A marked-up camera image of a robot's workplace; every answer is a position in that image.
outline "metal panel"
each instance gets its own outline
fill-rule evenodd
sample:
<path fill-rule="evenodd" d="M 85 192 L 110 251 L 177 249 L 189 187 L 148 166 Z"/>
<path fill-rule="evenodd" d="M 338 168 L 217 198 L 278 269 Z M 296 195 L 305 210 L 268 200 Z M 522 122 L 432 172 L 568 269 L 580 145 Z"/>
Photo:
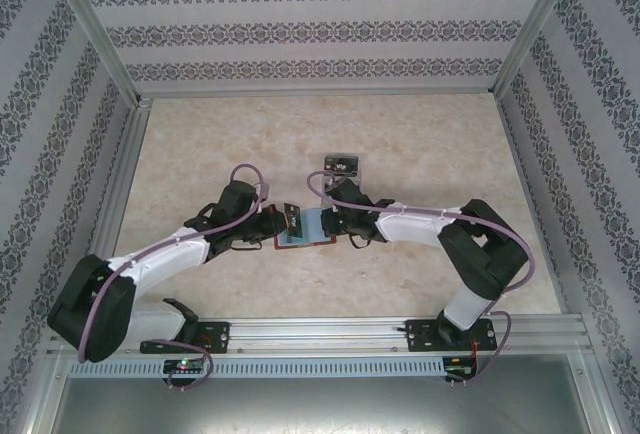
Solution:
<path fill-rule="evenodd" d="M 591 432 L 621 434 L 622 428 L 613 410 L 595 354 L 574 354 L 567 357 Z"/>
<path fill-rule="evenodd" d="M 152 103 L 152 99 L 140 99 L 136 112 L 130 116 L 126 128 L 126 137 L 118 154 L 113 180 L 106 195 L 106 204 L 100 212 L 93 243 L 89 248 L 89 252 L 103 259 L 111 257 L 116 248 Z"/>
<path fill-rule="evenodd" d="M 69 361 L 61 357 L 44 360 L 40 377 L 31 392 L 24 422 L 16 432 L 51 432 L 66 385 L 68 366 Z"/>
<path fill-rule="evenodd" d="M 138 91 L 133 85 L 133 80 L 127 72 L 124 63 L 111 43 L 107 31 L 102 27 L 95 10 L 89 0 L 67 0 L 73 8 L 74 14 L 82 24 L 87 37 L 98 51 L 100 60 L 104 63 L 118 86 L 129 107 L 135 107 L 138 100 Z"/>
<path fill-rule="evenodd" d="M 408 352 L 405 334 L 398 331 L 404 327 L 405 320 L 404 317 L 224 319 L 231 324 L 228 354 L 214 357 L 423 356 L 424 353 Z M 492 320 L 497 338 L 502 339 L 506 322 L 497 316 Z M 513 321 L 504 355 L 592 352 L 579 314 L 515 315 Z M 114 358 L 135 356 L 138 347 L 123 345 Z M 75 357 L 75 352 L 59 337 L 52 338 L 48 352 Z M 436 357 L 466 354 L 468 351 L 430 353 Z M 479 353 L 481 356 L 491 354 Z"/>
<path fill-rule="evenodd" d="M 215 379 L 188 393 L 152 379 L 70 379 L 56 433 L 589 432 L 566 359 L 502 358 L 482 383 Z"/>

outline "blue object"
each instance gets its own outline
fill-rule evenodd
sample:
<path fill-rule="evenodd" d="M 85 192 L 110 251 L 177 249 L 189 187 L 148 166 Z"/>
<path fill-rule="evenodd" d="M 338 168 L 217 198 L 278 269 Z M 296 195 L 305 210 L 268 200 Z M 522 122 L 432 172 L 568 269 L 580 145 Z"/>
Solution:
<path fill-rule="evenodd" d="M 302 221 L 302 237 L 289 237 L 286 229 L 278 234 L 278 245 L 280 247 L 306 246 L 319 242 L 331 242 L 331 238 L 324 235 L 322 231 L 322 221 L 320 215 L 322 208 L 305 209 L 300 212 Z"/>

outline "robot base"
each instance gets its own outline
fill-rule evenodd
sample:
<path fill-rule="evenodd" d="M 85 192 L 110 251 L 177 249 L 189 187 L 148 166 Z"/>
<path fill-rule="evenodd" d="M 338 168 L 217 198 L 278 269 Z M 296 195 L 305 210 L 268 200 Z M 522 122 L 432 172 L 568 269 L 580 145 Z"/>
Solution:
<path fill-rule="evenodd" d="M 461 342 L 450 344 L 438 333 L 436 319 L 410 319 L 405 322 L 409 352 L 450 352 L 472 350 L 472 342 L 477 343 L 478 351 L 495 351 L 496 342 L 493 322 L 490 319 L 478 319 L 465 333 Z"/>
<path fill-rule="evenodd" d="M 209 354 L 226 354 L 229 346 L 230 325 L 228 322 L 199 321 L 195 329 L 195 336 L 193 340 L 189 340 L 188 344 L 202 347 Z M 140 343 L 140 352 L 142 354 L 193 354 L 194 351 L 144 341 Z"/>

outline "metal profile bar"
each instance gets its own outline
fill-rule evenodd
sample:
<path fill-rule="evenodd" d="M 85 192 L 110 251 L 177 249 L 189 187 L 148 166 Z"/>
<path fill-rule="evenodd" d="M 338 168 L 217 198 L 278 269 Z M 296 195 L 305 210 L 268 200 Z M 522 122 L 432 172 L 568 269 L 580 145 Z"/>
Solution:
<path fill-rule="evenodd" d="M 502 99 L 557 0 L 536 0 L 507 54 L 491 91 Z"/>
<path fill-rule="evenodd" d="M 37 385 L 29 399 L 25 422 L 17 427 L 16 433 L 50 434 L 53 431 L 68 372 L 69 361 L 62 356 L 44 360 Z"/>
<path fill-rule="evenodd" d="M 151 99 L 141 99 L 136 112 L 129 116 L 127 132 L 116 159 L 113 180 L 106 194 L 104 208 L 100 212 L 93 244 L 90 246 L 90 252 L 104 259 L 111 257 L 116 248 L 149 121 L 151 104 Z"/>
<path fill-rule="evenodd" d="M 415 357 L 456 356 L 468 351 L 412 353 L 405 334 L 397 330 L 407 318 L 340 318 L 340 319 L 225 319 L 231 324 L 227 357 Z M 504 335 L 506 322 L 494 319 L 498 339 Z M 575 354 L 592 352 L 591 341 L 580 315 L 517 315 L 505 355 Z M 48 355 L 69 358 L 75 352 L 54 336 L 47 347 Z M 482 352 L 480 355 L 492 355 Z M 138 345 L 121 346 L 115 358 L 145 358 Z M 180 355 L 157 355 L 158 358 L 180 358 Z"/>
<path fill-rule="evenodd" d="M 80 22 L 85 34 L 96 48 L 100 59 L 107 67 L 107 71 L 114 80 L 120 93 L 124 96 L 129 107 L 135 107 L 138 91 L 129 75 L 127 68 L 120 59 L 107 31 L 103 27 L 89 0 L 67 0 L 76 18 Z"/>
<path fill-rule="evenodd" d="M 589 430 L 593 434 L 622 434 L 595 354 L 577 353 L 567 357 Z"/>
<path fill-rule="evenodd" d="M 154 99 L 192 99 L 216 97 L 282 96 L 420 96 L 425 94 L 486 94 L 486 87 L 397 87 L 397 88 L 302 88 L 302 89 L 229 89 L 220 91 L 144 91 L 142 97 Z"/>

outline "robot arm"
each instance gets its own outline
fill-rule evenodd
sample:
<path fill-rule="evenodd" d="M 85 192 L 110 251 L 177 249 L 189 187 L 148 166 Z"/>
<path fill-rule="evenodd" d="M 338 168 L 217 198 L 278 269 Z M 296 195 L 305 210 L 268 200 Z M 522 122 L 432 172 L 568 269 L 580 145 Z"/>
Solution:
<path fill-rule="evenodd" d="M 93 319 L 85 357 L 93 362 L 101 361 L 128 341 L 161 338 L 190 343 L 198 322 L 190 309 L 173 299 L 150 306 L 136 304 L 136 301 L 169 277 L 231 249 L 234 241 L 255 244 L 282 232 L 286 228 L 284 214 L 271 205 L 233 228 L 194 237 L 247 214 L 257 200 L 253 186 L 231 181 L 218 203 L 205 206 L 168 238 L 122 257 L 107 260 L 95 255 L 84 257 L 58 296 L 47 323 L 78 348 L 95 294 L 118 268 L 148 252 L 140 262 L 133 262 L 124 270 L 106 291 Z"/>
<path fill-rule="evenodd" d="M 396 212 L 326 209 L 322 213 L 322 226 L 327 236 L 357 235 L 367 242 L 411 241 L 444 248 L 463 281 L 439 316 L 439 333 L 451 344 L 464 338 L 464 333 L 500 297 L 527 261 L 526 253 L 509 236 L 443 215 L 449 212 L 481 218 L 512 231 L 484 201 L 474 199 L 464 207 L 441 210 L 440 215 L 416 213 L 419 209 L 391 199 L 373 204 L 346 177 L 329 186 L 326 194 L 341 202 L 396 208 Z"/>

